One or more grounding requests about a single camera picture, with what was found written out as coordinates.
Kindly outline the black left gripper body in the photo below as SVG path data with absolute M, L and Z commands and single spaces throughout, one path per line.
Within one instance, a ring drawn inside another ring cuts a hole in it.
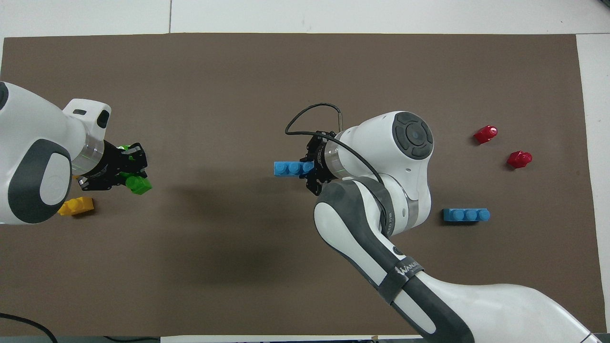
M 124 150 L 105 141 L 100 160 L 93 169 L 79 176 L 81 190 L 108 191 L 114 185 L 124 184 L 124 181 L 120 181 L 119 173 L 124 171 L 128 156 L 123 153 Z

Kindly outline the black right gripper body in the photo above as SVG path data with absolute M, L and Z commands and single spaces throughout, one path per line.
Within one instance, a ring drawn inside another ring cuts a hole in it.
M 327 141 L 328 140 L 324 137 L 314 135 L 306 146 L 307 152 L 316 152 L 316 161 L 313 163 L 314 166 L 312 169 L 317 170 L 318 182 L 306 182 L 307 189 L 310 190 L 311 193 L 313 193 L 316 197 L 322 192 L 323 184 L 330 183 L 331 181 L 337 179 L 337 177 L 330 172 L 325 162 L 324 151 Z

